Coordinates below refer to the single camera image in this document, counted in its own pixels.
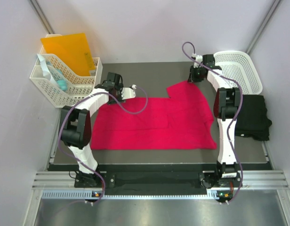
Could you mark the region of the red t shirt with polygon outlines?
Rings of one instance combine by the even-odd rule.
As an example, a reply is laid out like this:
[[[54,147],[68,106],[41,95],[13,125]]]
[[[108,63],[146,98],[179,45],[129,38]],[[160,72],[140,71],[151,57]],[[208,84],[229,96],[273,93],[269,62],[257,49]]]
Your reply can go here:
[[[103,105],[92,131],[92,150],[216,149],[214,117],[200,89],[186,81],[166,89],[167,98],[136,97]]]

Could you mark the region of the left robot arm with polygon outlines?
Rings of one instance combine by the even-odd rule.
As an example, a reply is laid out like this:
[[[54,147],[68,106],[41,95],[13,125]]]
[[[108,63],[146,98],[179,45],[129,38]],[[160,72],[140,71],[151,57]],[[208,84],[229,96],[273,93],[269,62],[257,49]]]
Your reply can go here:
[[[79,166],[75,187],[99,187],[101,175],[96,172],[98,163],[91,148],[91,116],[104,104],[122,102],[123,78],[109,72],[103,83],[96,85],[91,93],[74,106],[64,106],[61,111],[59,136]]]

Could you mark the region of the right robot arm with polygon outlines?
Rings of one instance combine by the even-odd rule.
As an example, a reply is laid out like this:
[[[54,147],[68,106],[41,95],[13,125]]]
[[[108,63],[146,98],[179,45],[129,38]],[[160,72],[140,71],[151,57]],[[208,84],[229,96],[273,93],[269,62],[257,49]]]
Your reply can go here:
[[[233,80],[226,78],[220,66],[215,65],[213,55],[192,54],[194,65],[190,67],[188,82],[196,83],[206,79],[216,91],[213,114],[219,126],[219,154],[216,172],[211,175],[204,173],[206,183],[228,186],[238,176],[238,163],[234,151],[234,132],[237,115],[242,104],[241,89]]]

